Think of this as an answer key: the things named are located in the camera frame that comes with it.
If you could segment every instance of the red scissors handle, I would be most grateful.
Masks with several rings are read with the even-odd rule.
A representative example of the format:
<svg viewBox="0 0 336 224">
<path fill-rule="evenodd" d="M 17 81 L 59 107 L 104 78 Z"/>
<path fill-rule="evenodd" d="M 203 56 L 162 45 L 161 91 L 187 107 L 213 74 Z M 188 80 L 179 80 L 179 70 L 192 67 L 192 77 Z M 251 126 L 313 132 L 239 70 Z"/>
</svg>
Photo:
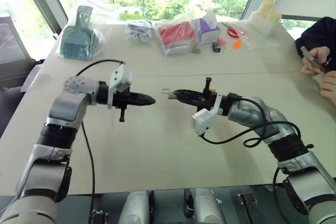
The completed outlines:
<svg viewBox="0 0 336 224">
<path fill-rule="evenodd" d="M 228 28 L 227 34 L 229 34 L 229 36 L 231 36 L 233 38 L 239 38 L 238 33 L 233 28 Z"/>
</svg>

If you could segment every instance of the window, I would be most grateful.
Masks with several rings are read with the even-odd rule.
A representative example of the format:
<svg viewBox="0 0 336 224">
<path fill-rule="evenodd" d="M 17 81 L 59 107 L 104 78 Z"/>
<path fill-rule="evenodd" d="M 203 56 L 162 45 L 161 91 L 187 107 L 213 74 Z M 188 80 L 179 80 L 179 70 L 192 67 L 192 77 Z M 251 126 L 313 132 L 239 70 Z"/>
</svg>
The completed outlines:
<svg viewBox="0 0 336 224">
<path fill-rule="evenodd" d="M 66 14 L 75 0 L 60 0 Z M 219 22 L 241 18 L 248 0 L 92 0 L 120 5 L 120 20 L 127 19 L 172 19 L 188 10 L 212 9 Z"/>
<path fill-rule="evenodd" d="M 307 20 L 282 19 L 282 25 L 293 39 L 300 38 L 301 34 L 315 23 L 315 21 Z"/>
<path fill-rule="evenodd" d="M 0 0 L 0 16 L 8 15 L 30 56 L 45 59 L 55 40 L 33 0 Z"/>
</svg>

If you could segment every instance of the person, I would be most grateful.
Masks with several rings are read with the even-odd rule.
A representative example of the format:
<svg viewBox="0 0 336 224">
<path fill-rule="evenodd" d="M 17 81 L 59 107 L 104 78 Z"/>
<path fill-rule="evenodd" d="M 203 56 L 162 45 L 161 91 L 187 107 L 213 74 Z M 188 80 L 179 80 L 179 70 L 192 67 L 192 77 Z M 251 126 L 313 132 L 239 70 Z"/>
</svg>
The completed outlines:
<svg viewBox="0 0 336 224">
<path fill-rule="evenodd" d="M 303 57 L 301 46 L 305 46 L 318 62 L 328 62 L 330 71 L 322 78 L 320 94 L 329 98 L 336 105 L 336 19 L 330 17 L 320 19 L 296 40 L 297 51 L 303 58 L 301 72 L 309 76 L 319 74 L 321 70 L 313 67 Z"/>
</svg>

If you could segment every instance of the robotic arm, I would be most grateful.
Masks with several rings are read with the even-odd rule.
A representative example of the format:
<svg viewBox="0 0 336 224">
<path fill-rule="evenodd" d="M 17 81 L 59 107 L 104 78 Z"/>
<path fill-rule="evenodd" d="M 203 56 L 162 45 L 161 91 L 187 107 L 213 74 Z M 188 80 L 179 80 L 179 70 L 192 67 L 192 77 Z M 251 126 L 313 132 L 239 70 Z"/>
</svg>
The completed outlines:
<svg viewBox="0 0 336 224">
<path fill-rule="evenodd" d="M 29 156 L 16 187 L 16 200 L 0 223 L 57 223 L 56 202 L 68 192 L 71 146 L 89 105 L 107 104 L 121 109 L 124 122 L 127 105 L 150 105 L 148 95 L 130 92 L 131 73 L 122 64 L 111 75 L 110 85 L 81 76 L 69 78 L 54 101 L 37 144 Z"/>
<path fill-rule="evenodd" d="M 287 121 L 276 109 L 268 107 L 257 97 L 241 97 L 230 93 L 221 95 L 209 89 L 211 78 L 206 78 L 202 93 L 192 90 L 175 90 L 169 99 L 197 107 L 192 125 L 199 136 L 215 123 L 217 114 L 227 116 L 229 120 L 247 127 L 263 123 Z M 266 122 L 257 103 L 265 112 Z M 336 183 L 322 166 L 313 152 L 305 146 L 289 124 L 266 124 L 266 133 L 262 138 L 278 161 L 278 167 L 288 175 L 283 181 L 284 187 L 294 207 L 302 214 L 309 215 L 311 224 L 336 223 Z M 255 129 L 262 136 L 262 127 Z"/>
</svg>

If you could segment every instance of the chair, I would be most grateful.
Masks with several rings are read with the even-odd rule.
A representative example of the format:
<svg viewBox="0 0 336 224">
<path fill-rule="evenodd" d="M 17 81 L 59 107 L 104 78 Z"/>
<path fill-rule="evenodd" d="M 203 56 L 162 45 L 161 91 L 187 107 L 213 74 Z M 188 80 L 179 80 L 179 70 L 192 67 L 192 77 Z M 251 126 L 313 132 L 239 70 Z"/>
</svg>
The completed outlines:
<svg viewBox="0 0 336 224">
<path fill-rule="evenodd" d="M 29 56 L 11 17 L 0 17 L 0 137 L 24 95 L 21 86 L 39 63 Z"/>
</svg>

